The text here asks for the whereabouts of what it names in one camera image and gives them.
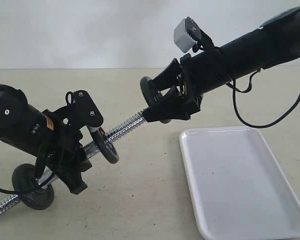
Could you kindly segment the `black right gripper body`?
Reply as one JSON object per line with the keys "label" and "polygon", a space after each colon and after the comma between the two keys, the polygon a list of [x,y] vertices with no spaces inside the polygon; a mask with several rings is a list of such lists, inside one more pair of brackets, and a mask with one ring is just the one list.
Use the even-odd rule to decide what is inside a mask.
{"label": "black right gripper body", "polygon": [[232,81],[225,57],[218,47],[180,58],[186,86],[186,101],[181,109],[189,117],[201,110],[203,94]]}

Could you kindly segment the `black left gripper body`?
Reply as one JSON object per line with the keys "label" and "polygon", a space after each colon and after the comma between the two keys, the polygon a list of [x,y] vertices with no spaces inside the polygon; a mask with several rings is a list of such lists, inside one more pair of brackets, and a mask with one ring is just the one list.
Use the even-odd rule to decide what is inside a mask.
{"label": "black left gripper body", "polygon": [[83,113],[76,106],[63,106],[55,111],[42,112],[48,121],[52,121],[53,131],[49,137],[48,149],[56,157],[46,161],[56,175],[80,175],[92,167],[80,140],[81,128],[87,125]]}

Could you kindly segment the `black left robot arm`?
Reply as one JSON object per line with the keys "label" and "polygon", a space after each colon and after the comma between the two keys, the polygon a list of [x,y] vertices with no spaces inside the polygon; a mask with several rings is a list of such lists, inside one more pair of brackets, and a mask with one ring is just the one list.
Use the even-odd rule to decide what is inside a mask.
{"label": "black left robot arm", "polygon": [[20,89],[0,83],[0,141],[35,157],[32,177],[39,179],[49,168],[78,195],[88,186],[82,172],[92,167],[81,144],[81,128],[89,124],[88,100],[73,92],[74,100],[50,111],[29,104]]}

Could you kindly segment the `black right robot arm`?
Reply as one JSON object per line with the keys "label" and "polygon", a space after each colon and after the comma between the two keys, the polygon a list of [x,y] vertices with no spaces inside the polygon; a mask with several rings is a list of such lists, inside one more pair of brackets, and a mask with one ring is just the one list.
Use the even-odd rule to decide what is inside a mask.
{"label": "black right robot arm", "polygon": [[140,89],[148,122],[190,119],[201,109],[203,95],[258,70],[300,58],[300,6],[265,21],[255,30],[223,45],[190,17],[173,32],[183,52],[155,78],[143,77]]}

